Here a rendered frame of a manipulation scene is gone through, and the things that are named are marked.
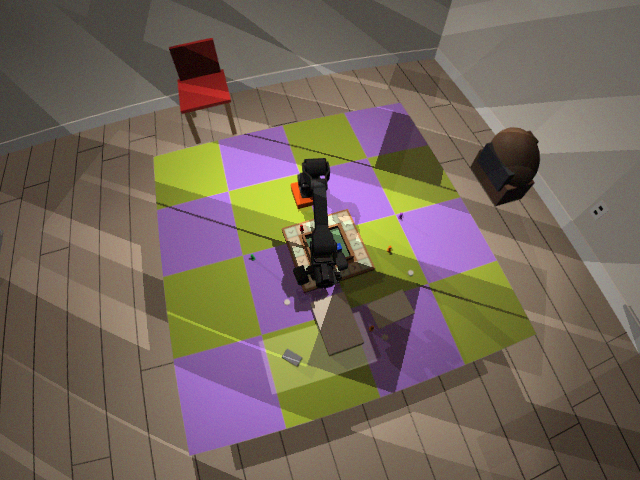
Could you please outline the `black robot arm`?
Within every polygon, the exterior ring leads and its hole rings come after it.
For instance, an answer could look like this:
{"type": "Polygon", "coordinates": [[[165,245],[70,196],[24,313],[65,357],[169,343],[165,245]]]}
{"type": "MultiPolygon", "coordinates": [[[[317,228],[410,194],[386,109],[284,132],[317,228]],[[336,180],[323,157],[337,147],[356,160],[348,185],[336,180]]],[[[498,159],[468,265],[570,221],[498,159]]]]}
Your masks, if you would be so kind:
{"type": "Polygon", "coordinates": [[[302,198],[313,197],[315,229],[311,235],[311,265],[314,267],[317,288],[330,288],[342,280],[341,273],[333,270],[336,264],[337,243],[328,226],[327,194],[330,166],[326,158],[304,159],[302,173],[297,175],[302,198]],[[324,176],[321,178],[320,176],[324,176]],[[330,257],[333,252],[333,257],[330,257]]]}

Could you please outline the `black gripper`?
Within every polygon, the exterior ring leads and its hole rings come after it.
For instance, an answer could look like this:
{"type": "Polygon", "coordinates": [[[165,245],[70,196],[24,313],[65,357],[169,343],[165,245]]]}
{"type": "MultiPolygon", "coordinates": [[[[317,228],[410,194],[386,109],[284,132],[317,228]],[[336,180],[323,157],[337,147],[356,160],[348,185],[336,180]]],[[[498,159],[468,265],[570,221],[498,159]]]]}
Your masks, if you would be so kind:
{"type": "MultiPolygon", "coordinates": [[[[348,262],[344,256],[344,254],[342,252],[338,252],[338,258],[336,258],[336,264],[331,264],[333,265],[333,268],[336,268],[335,265],[337,265],[338,267],[338,271],[342,271],[348,268],[348,262]]],[[[309,282],[309,278],[308,275],[310,274],[311,279],[313,281],[315,281],[315,272],[314,272],[314,267],[316,265],[310,265],[306,268],[304,268],[303,265],[296,267],[293,269],[293,273],[295,275],[296,281],[298,283],[298,285],[304,285],[306,283],[309,282]]]]}

